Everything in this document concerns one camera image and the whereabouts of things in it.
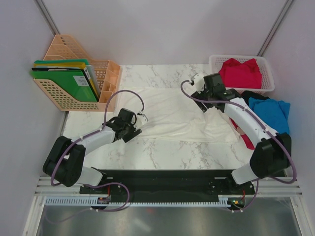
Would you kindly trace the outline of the white t shirt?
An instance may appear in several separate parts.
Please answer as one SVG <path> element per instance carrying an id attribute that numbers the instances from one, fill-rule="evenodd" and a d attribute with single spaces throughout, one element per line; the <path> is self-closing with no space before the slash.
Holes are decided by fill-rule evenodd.
<path id="1" fill-rule="evenodd" d="M 206 112 L 178 88 L 124 87 L 117 110 L 144 111 L 148 122 L 141 138 L 187 142 L 236 143 L 239 133 L 229 118 L 216 108 Z"/>

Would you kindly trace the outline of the red t shirt in basket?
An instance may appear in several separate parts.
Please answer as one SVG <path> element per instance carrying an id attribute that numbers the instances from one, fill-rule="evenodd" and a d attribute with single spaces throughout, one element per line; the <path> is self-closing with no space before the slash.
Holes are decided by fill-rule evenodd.
<path id="1" fill-rule="evenodd" d="M 243 63 L 231 58 L 225 61 L 219 71 L 223 83 L 229 88 L 260 89 L 262 75 L 256 59 Z"/>

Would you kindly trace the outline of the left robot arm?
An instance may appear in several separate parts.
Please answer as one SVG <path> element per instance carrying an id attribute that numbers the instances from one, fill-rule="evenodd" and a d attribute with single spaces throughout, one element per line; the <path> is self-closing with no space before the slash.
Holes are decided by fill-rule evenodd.
<path id="1" fill-rule="evenodd" d="M 85 157 L 115 141 L 130 141 L 142 132 L 141 127 L 147 122 L 144 113 L 136 114 L 122 108 L 116 117 L 88 134 L 73 139 L 60 136 L 44 162 L 43 172 L 51 177 L 52 186 L 81 184 L 91 186 L 96 193 L 104 193 L 108 188 L 104 173 L 96 168 L 85 167 Z"/>

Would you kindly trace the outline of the blue t shirt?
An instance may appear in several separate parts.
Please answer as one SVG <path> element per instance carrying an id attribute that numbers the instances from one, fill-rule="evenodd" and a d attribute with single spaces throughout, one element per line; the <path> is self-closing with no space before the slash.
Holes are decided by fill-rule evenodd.
<path id="1" fill-rule="evenodd" d="M 250 98 L 249 107 L 259 116 L 260 119 L 262 119 L 271 128 L 275 129 L 278 133 L 290 134 L 288 125 L 290 103 L 274 99 L 260 100 Z"/>

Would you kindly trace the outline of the red t shirt on table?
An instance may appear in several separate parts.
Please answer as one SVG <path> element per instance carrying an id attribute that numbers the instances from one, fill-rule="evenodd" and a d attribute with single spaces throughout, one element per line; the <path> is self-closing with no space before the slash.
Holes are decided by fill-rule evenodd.
<path id="1" fill-rule="evenodd" d="M 230 119 L 230 121 L 233 124 L 236 131 L 240 134 L 246 147 L 250 150 L 254 150 L 255 147 L 254 147 L 253 143 L 250 141 L 249 137 L 245 134 L 245 132 L 238 126 L 238 124 L 234 120 Z"/>

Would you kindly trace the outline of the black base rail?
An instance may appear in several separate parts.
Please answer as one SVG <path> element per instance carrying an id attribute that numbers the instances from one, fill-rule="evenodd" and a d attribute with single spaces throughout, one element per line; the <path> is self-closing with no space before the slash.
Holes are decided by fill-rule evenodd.
<path id="1" fill-rule="evenodd" d="M 101 184 L 119 182 L 127 188 L 81 187 L 80 194 L 110 194 L 120 202 L 214 201 L 219 195 L 254 194 L 253 184 L 237 185 L 231 170 L 103 170 L 103 173 Z"/>

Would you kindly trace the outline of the peach plastic file organizer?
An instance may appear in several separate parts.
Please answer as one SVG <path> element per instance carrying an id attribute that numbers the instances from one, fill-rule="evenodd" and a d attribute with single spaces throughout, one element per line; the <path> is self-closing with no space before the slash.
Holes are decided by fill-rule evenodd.
<path id="1" fill-rule="evenodd" d="M 37 85 L 61 111 L 114 111 L 121 66 L 92 59 L 70 35 L 55 35 L 43 60 L 33 63 Z"/>

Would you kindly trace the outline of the black t shirt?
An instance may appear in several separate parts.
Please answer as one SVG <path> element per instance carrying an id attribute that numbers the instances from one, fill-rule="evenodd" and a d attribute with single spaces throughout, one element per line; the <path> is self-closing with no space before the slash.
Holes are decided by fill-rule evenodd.
<path id="1" fill-rule="evenodd" d="M 249 102 L 250 98 L 254 98 L 254 99 L 257 99 L 257 100 L 267 100 L 267 99 L 269 99 L 268 96 L 264 96 L 264 95 L 261 95 L 259 93 L 255 93 L 255 92 L 250 91 L 250 90 L 244 91 L 241 94 L 241 96 L 243 97 L 243 99 L 245 100 L 246 103 Z"/>

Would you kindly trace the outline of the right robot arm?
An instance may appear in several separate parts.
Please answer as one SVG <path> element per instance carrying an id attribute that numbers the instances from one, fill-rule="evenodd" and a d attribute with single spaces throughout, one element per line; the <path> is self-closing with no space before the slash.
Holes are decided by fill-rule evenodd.
<path id="1" fill-rule="evenodd" d="M 274 174 L 292 168 L 291 184 L 296 181 L 296 168 L 291 157 L 291 137 L 286 132 L 279 133 L 267 125 L 251 110 L 240 93 L 227 89 L 219 73 L 204 76 L 200 73 L 189 79 L 195 92 L 190 98 L 202 111 L 215 107 L 232 119 L 247 135 L 254 146 L 249 163 L 232 171 L 232 177 L 225 181 L 230 193 L 238 193 L 243 183 L 273 177 Z"/>

